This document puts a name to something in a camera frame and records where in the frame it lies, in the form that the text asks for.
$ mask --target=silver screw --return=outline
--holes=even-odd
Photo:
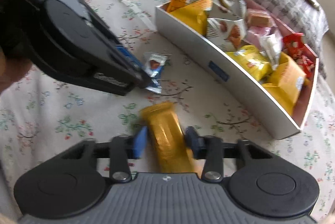
[[[126,172],[115,172],[112,177],[115,180],[122,181],[128,179],[129,174],[127,174]]]
[[[205,173],[205,177],[210,180],[217,180],[221,178],[221,175],[220,173],[215,172],[215,171],[208,171]]]

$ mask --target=cardboard box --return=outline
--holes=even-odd
[[[245,0],[247,8],[262,9],[252,0]],[[184,51],[203,67],[224,88],[241,102],[267,129],[280,140],[303,130],[316,89],[319,59],[306,45],[304,54],[315,63],[311,82],[303,86],[294,113],[291,116],[277,101],[239,64],[205,37],[166,12],[169,3],[156,7],[156,26],[161,35]],[[283,36],[294,33],[273,15]]]

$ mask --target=round black cover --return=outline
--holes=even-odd
[[[45,219],[70,217],[86,211],[104,193],[105,181],[80,160],[53,161],[21,176],[14,196],[22,213]]]
[[[288,218],[309,213],[319,196],[316,180],[286,161],[254,160],[229,181],[232,198],[265,217]]]

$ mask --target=blue sticker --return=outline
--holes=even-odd
[[[229,75],[226,74],[224,70],[222,70],[219,66],[217,66],[214,62],[210,61],[208,67],[213,70],[224,82],[227,82],[229,79]]]

